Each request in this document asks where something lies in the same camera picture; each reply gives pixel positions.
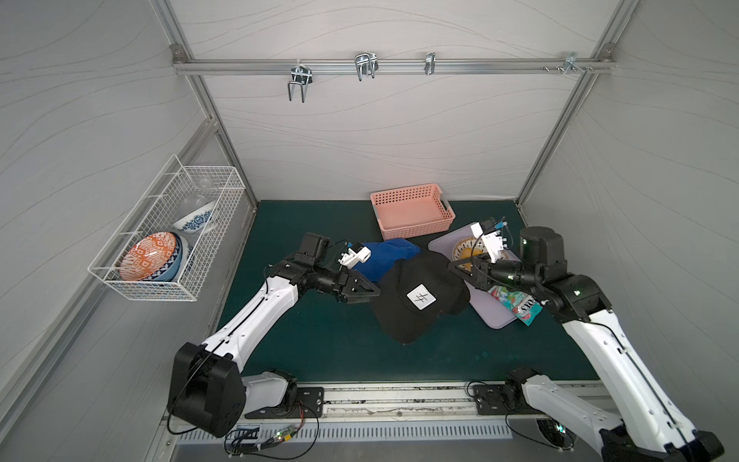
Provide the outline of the blue baseball cap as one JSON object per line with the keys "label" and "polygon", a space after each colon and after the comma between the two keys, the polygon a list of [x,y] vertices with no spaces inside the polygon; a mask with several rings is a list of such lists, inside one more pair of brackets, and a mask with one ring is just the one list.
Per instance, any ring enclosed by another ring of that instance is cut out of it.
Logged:
{"label": "blue baseball cap", "polygon": [[410,260],[421,253],[421,248],[404,239],[393,239],[381,243],[365,243],[371,256],[365,263],[357,263],[353,268],[372,283],[379,283],[395,263]]}

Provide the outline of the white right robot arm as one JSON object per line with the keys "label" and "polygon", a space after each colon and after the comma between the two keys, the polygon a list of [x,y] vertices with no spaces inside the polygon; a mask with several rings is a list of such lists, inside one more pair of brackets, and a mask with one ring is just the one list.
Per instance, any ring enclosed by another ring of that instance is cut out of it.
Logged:
{"label": "white right robot arm", "polygon": [[544,226],[525,227],[515,261],[502,256],[501,225],[473,223],[471,234],[481,254],[451,261],[450,270],[478,290],[502,286],[532,296],[585,354],[617,410],[606,412],[530,368],[511,373],[506,404],[549,416],[605,461],[713,461],[724,455],[719,438],[697,429],[661,388],[600,286],[569,272],[561,235]]}

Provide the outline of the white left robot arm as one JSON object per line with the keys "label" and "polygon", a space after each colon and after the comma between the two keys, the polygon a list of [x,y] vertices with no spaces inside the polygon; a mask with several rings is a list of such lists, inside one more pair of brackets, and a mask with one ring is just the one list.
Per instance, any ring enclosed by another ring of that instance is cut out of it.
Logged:
{"label": "white left robot arm", "polygon": [[330,269],[321,263],[328,244],[323,236],[306,234],[298,251],[269,269],[259,291],[231,321],[202,343],[181,346],[171,373],[169,417],[223,437],[244,415],[280,407],[292,398],[294,384],[284,373],[242,375],[271,328],[310,291],[347,304],[369,302],[380,294],[355,269],[371,259],[367,246],[349,244],[338,258],[338,269]]}

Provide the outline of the black baseball cap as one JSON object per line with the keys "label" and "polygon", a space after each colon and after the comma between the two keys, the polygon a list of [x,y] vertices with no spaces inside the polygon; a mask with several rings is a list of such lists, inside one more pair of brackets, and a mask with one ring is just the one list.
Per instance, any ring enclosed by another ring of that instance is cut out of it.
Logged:
{"label": "black baseball cap", "polygon": [[373,315],[383,332],[403,345],[417,341],[438,319],[460,314],[470,302],[470,290],[448,269],[448,259],[432,251],[396,261],[378,287]]}

